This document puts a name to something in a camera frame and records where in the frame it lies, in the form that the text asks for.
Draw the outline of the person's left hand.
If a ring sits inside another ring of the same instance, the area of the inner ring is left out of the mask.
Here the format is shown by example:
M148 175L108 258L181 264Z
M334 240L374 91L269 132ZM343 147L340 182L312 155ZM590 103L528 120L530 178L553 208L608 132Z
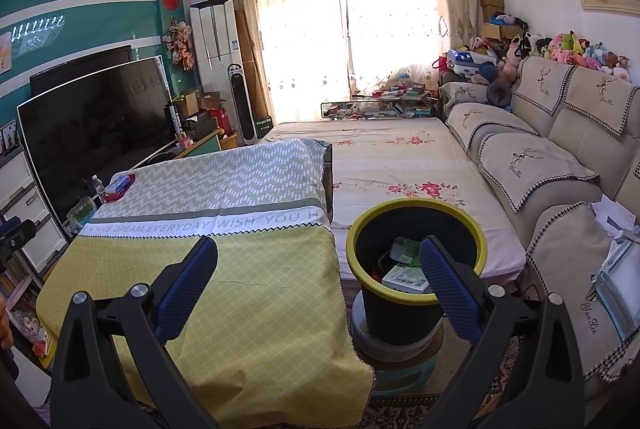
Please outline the person's left hand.
M3 350L10 349L14 343L6 299L0 297L0 345Z

